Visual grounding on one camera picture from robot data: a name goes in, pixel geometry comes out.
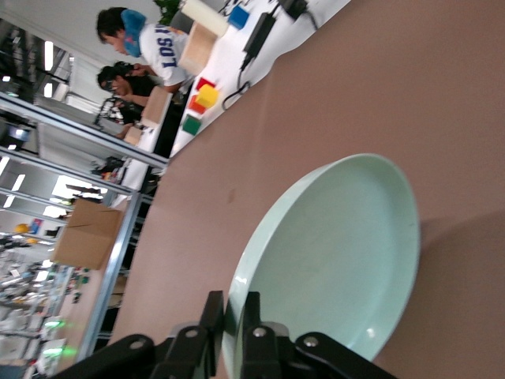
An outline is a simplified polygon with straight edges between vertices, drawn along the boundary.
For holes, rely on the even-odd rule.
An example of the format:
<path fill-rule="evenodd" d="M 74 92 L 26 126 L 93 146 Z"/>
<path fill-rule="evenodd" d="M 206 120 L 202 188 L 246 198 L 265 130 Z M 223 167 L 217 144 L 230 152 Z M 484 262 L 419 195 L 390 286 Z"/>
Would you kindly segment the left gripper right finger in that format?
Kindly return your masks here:
<path fill-rule="evenodd" d="M 392 378 L 321 332 L 291 341 L 262 322 L 260 293 L 248 293 L 242 317 L 241 378 Z"/>

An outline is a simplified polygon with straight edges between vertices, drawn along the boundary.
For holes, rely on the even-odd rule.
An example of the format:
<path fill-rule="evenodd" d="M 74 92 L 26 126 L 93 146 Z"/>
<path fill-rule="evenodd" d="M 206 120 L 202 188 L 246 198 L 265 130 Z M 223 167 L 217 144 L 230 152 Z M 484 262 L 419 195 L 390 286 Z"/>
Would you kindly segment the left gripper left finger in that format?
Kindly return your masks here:
<path fill-rule="evenodd" d="M 224 294 L 211 291 L 198 323 L 155 344 L 132 334 L 54 375 L 55 378 L 211 378 L 224 330 Z"/>

